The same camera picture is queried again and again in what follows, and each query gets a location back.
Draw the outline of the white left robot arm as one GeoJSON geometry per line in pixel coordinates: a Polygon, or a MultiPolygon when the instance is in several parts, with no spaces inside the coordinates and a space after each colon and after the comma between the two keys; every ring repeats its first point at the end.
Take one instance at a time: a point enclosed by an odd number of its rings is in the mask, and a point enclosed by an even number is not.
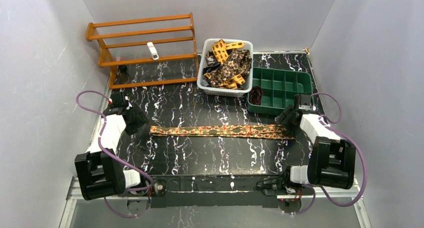
{"type": "Polygon", "coordinates": [[[100,113],[100,128],[85,153],[74,159],[81,194],[85,200],[150,189],[154,181],[144,171],[123,161],[116,150],[123,133],[136,134],[148,120],[124,92],[112,93],[100,113]]]}

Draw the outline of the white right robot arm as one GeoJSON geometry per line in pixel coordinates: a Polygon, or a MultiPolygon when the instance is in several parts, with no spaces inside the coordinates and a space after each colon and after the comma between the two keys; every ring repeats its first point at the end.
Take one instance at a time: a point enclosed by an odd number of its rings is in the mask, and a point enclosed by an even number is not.
{"type": "Polygon", "coordinates": [[[356,149],[346,139],[330,130],[330,125],[313,109],[309,94],[296,94],[275,119],[285,130],[284,135],[295,137],[303,132],[312,144],[307,165],[288,166],[282,173],[284,184],[311,184],[350,189],[354,182],[356,149]]]}

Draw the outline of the cream flamingo paisley tie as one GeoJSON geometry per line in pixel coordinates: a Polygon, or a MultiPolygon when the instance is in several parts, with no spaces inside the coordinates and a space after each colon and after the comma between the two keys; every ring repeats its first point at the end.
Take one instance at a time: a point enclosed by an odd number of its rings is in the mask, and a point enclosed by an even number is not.
{"type": "Polygon", "coordinates": [[[194,127],[160,127],[151,126],[152,136],[181,136],[181,137],[229,137],[252,139],[296,139],[284,127],[274,124],[266,125],[216,125],[194,127]]]}

